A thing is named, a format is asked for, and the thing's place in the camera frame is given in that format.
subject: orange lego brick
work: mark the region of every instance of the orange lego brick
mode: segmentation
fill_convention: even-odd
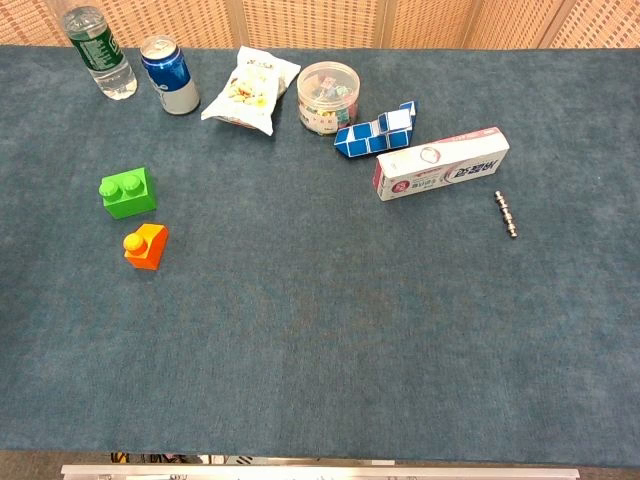
[[[136,268],[157,270],[169,238],[169,230],[164,225],[143,223],[135,233],[124,239],[124,258]]]

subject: blue can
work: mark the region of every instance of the blue can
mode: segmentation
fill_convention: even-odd
[[[184,115],[200,105],[196,84],[174,39],[166,35],[148,37],[142,43],[140,53],[142,65],[168,113]]]

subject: plastic bottle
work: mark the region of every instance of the plastic bottle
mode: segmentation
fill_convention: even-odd
[[[47,0],[89,73],[107,97],[122,100],[138,87],[131,66],[92,0]]]

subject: green building block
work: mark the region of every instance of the green building block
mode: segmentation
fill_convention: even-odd
[[[130,217],[156,208],[153,182],[145,167],[104,177],[98,192],[113,218]]]

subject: snack bag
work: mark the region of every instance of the snack bag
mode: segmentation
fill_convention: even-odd
[[[299,71],[300,65],[262,50],[240,47],[238,66],[231,72],[224,90],[203,110],[200,118],[215,117],[271,135],[271,114],[276,102]]]

